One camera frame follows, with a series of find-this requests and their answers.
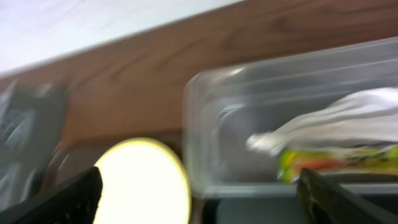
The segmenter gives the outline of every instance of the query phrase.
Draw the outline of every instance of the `black object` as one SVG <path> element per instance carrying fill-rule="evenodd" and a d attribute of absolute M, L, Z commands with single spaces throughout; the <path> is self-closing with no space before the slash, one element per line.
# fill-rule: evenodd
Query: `black object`
<path fill-rule="evenodd" d="M 345 190 L 310 169 L 303 169 L 301 172 L 297 196 L 302 201 L 304 214 L 311 224 L 398 223 L 397 215 Z"/>
<path fill-rule="evenodd" d="M 67 107 L 64 88 L 13 83 L 0 98 L 0 211 L 39 192 Z"/>
<path fill-rule="evenodd" d="M 0 213 L 2 224 L 92 224 L 101 197 L 97 167 Z"/>
<path fill-rule="evenodd" d="M 226 198 L 206 202 L 202 224 L 306 224 L 295 197 Z"/>

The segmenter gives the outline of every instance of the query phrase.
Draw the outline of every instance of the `clear plastic container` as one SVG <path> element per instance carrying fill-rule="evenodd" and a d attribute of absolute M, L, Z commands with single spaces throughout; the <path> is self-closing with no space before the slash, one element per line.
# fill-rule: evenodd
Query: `clear plastic container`
<path fill-rule="evenodd" d="M 295 194 L 277 180 L 278 158 L 248 151 L 273 131 L 360 90 L 398 86 L 398 38 L 203 72 L 186 88 L 184 163 L 197 197 Z M 398 183 L 343 184 L 359 194 L 396 194 Z"/>

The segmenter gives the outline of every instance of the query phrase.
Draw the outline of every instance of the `wooden surface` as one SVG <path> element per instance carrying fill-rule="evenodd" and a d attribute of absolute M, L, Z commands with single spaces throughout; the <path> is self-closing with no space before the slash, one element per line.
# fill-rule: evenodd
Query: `wooden surface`
<path fill-rule="evenodd" d="M 63 83 L 70 105 L 60 149 L 79 141 L 179 130 L 198 72 L 398 35 L 395 0 L 246 1 L 21 73 Z"/>

